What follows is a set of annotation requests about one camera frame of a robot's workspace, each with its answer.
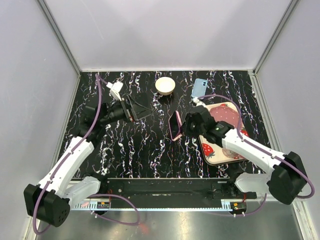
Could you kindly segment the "pink cased phone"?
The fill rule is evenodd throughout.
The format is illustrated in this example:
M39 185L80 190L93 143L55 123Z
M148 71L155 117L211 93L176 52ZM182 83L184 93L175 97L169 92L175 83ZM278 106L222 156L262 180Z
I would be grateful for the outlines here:
M169 132L172 141L176 141L181 135L178 135L178 117L180 117L179 112L176 110L169 118Z

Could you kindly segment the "light blue phone case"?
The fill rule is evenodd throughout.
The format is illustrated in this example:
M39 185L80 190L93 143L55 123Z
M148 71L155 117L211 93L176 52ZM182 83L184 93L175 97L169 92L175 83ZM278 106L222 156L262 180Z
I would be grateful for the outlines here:
M206 79L196 78L191 92L192 98L199 98L206 95L208 81Z

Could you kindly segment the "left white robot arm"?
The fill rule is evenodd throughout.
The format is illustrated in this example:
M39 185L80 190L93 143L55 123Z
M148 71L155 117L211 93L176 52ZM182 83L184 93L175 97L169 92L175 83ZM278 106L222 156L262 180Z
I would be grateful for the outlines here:
M108 179L99 173L86 173L83 180L70 186L74 174L102 141L106 126L118 121L132 123L152 114L152 110L127 95L113 104L98 102L85 106L75 136L50 172L36 185L23 191L27 214L35 220L59 227L71 209L88 197L103 198Z

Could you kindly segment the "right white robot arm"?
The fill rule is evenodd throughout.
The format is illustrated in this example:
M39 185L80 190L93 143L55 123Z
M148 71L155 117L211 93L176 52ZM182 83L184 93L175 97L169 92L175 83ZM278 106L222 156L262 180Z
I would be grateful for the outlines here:
M284 154L268 148L239 133L233 125L216 121L209 110L196 106L179 128L188 137L203 136L208 142L235 152L257 165L263 174L241 173L227 185L228 195L239 198L247 192L271 194L279 202L290 205L308 182L301 157L291 151Z

